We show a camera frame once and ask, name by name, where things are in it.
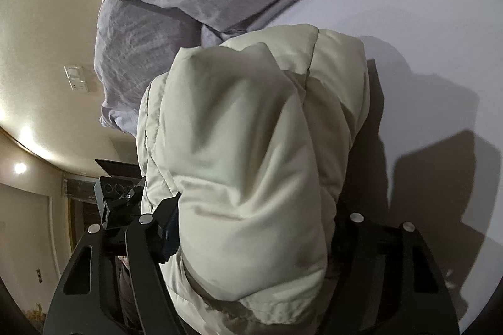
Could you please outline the lavender bed sheet mattress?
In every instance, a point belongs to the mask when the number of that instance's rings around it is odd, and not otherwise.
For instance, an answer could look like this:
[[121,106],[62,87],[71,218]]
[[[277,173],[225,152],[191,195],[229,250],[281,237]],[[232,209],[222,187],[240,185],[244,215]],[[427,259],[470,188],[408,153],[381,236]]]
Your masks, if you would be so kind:
[[269,26],[359,38],[371,109],[339,212],[412,222],[462,332],[502,278],[502,0],[299,0]]

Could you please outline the white wall socket plate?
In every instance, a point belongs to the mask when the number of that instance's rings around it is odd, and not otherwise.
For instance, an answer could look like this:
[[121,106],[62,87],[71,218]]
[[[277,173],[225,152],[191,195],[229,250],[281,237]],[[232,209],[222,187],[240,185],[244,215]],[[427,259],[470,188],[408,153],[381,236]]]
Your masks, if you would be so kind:
[[88,93],[89,87],[84,77],[84,70],[82,67],[65,66],[64,67],[67,81],[73,91]]

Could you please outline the white puffer jacket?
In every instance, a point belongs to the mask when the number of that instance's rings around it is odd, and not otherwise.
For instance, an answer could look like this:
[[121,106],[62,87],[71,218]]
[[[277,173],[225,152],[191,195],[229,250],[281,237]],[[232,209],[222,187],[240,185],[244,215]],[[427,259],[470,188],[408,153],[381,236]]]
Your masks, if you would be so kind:
[[363,43],[310,25],[178,50],[141,100],[146,213],[178,198],[160,267],[202,334],[313,334],[349,153],[368,117]]

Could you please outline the ceiling spot light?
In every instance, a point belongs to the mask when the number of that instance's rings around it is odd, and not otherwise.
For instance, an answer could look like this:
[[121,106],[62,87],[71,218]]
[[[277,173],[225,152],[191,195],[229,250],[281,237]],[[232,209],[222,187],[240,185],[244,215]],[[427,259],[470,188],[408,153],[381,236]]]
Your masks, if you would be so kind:
[[14,164],[14,173],[17,175],[23,174],[27,171],[27,165],[23,162]]

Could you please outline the left lavender pillow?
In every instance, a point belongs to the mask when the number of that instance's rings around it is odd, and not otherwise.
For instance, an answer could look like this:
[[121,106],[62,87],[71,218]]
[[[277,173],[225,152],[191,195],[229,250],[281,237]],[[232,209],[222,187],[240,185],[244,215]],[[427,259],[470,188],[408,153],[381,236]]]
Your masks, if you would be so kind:
[[170,70],[178,50],[218,45],[241,33],[242,29],[218,32],[179,9],[102,0],[94,55],[104,91],[102,126],[134,136],[144,92],[153,79]]

